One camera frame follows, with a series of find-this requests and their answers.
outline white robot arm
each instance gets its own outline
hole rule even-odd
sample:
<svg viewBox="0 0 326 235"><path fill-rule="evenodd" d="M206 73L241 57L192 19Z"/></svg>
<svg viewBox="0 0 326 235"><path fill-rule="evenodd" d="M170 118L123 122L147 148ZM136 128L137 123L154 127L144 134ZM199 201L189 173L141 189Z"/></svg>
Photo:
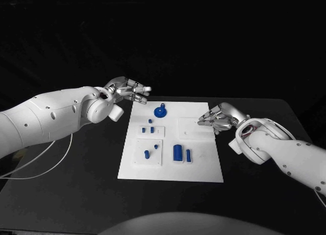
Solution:
<svg viewBox="0 0 326 235"><path fill-rule="evenodd" d="M216 135L235 126L229 146L236 154L244 153L257 164L273 158L283 173L326 195L326 150L297 141L280 124L265 118L249 118L228 103L213 107L198 124L212 126Z"/></svg>
<svg viewBox="0 0 326 235"><path fill-rule="evenodd" d="M36 95L0 112L0 158L30 145L59 140L107 116L117 121L123 98L146 104L150 87L118 77L105 87L81 87Z"/></svg>

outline black table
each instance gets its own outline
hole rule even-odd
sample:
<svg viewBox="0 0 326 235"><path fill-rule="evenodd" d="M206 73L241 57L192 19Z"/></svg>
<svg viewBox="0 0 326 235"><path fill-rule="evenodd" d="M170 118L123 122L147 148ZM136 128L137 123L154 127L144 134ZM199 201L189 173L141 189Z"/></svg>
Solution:
<svg viewBox="0 0 326 235"><path fill-rule="evenodd" d="M310 141L288 104L278 99L150 97L150 101L229 102L254 118L270 118ZM66 159L42 177L9 181L0 192L0 229L97 234L117 223L159 212L200 212L255 223L285 234L324 234L326 210L313 190L278 170L273 160L254 164L228 146L235 129L216 138L223 183L118 180L118 166L131 114L89 124L74 133ZM14 177L33 176L61 159L65 137ZM46 148L32 146L20 164Z"/></svg>

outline small blue block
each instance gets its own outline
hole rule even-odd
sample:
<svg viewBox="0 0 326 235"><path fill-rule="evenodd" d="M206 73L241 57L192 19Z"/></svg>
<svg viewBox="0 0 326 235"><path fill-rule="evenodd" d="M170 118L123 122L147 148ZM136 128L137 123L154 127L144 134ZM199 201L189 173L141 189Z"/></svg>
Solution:
<svg viewBox="0 0 326 235"><path fill-rule="evenodd" d="M189 149L186 150L186 161L190 162L190 151L189 151Z"/></svg>
<svg viewBox="0 0 326 235"><path fill-rule="evenodd" d="M182 145L173 146L173 161L182 162Z"/></svg>
<svg viewBox="0 0 326 235"><path fill-rule="evenodd" d="M144 151L144 158L146 158L146 159L150 158L149 150Z"/></svg>

